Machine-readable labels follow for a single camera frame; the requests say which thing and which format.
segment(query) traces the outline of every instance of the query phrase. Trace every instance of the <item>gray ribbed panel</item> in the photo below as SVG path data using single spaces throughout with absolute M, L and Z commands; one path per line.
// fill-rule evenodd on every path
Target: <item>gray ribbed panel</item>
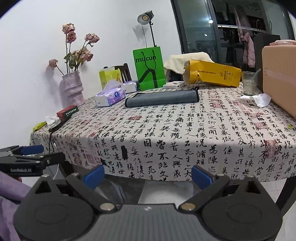
M 172 204 L 123 205 L 111 215 L 101 215 L 78 241 L 218 241 L 194 215 L 182 214 Z

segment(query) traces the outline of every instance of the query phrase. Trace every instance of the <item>white logo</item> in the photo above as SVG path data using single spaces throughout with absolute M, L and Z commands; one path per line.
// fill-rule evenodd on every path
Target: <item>white logo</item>
M 10 172 L 32 172 L 32 169 L 10 169 Z
M 147 206 L 146 208 L 144 208 L 145 211 L 150 211 L 152 209 L 152 207 Z

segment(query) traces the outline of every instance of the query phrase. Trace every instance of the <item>flower stem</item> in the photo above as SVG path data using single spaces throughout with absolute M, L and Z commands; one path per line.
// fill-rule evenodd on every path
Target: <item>flower stem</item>
M 71 43 L 70 43 L 70 46 L 69 46 L 69 53 L 71 53 L 70 48 L 71 48 Z M 70 73 L 70 59 L 69 59 L 69 73 Z
M 57 64 L 56 64 L 56 67 L 63 74 L 63 76 L 65 76 L 64 73 L 59 69 L 59 67 L 57 66 Z
M 67 47 L 67 34 L 66 34 L 66 56 L 68 55 L 68 47 Z
M 84 48 L 85 43 L 86 43 L 86 41 L 84 42 L 84 44 L 83 44 L 83 46 L 82 46 L 82 49 L 81 49 L 81 51 L 80 51 L 80 53 L 79 53 L 79 56 L 78 56 L 78 58 L 77 58 L 77 65 L 76 65 L 75 71 L 78 70 L 78 67 L 79 67 L 79 64 L 80 64 L 80 63 L 78 63 L 78 60 L 79 60 L 79 58 L 80 58 L 80 56 L 81 56 L 81 53 L 82 53 L 82 50 L 83 50 L 83 48 Z

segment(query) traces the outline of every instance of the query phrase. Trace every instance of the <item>flower arrangement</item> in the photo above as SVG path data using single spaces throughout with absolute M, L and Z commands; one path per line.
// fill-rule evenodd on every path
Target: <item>flower arrangement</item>
M 83 65 L 85 61 L 90 61 L 93 57 L 93 54 L 87 49 L 87 46 L 93 47 L 92 44 L 98 42 L 100 38 L 96 34 L 87 34 L 84 38 L 85 42 L 80 50 L 75 50 L 71 53 L 71 43 L 73 43 L 76 40 L 76 33 L 74 24 L 68 23 L 63 25 L 62 29 L 63 33 L 66 35 L 66 56 L 64 59 L 66 60 L 66 66 L 67 66 L 67 74 L 71 72 L 75 72 L 78 70 L 78 67 Z M 63 74 L 64 73 L 59 69 L 57 66 L 58 60 L 51 59 L 49 61 L 49 66 L 52 68 L 57 67 L 58 70 Z

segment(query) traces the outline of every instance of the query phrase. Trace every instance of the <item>blue gripper pad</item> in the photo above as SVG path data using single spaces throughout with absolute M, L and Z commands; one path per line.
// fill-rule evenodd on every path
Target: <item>blue gripper pad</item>
M 95 167 L 90 173 L 83 177 L 83 183 L 94 190 L 104 179 L 105 170 L 104 166 Z
M 24 146 L 21 149 L 21 153 L 23 155 L 32 155 L 32 154 L 37 154 L 37 153 L 42 153 L 42 152 L 44 152 L 44 147 L 42 145 Z
M 207 175 L 201 169 L 193 166 L 191 169 L 192 181 L 201 189 L 204 190 L 207 186 L 211 185 L 213 180 L 213 175 Z

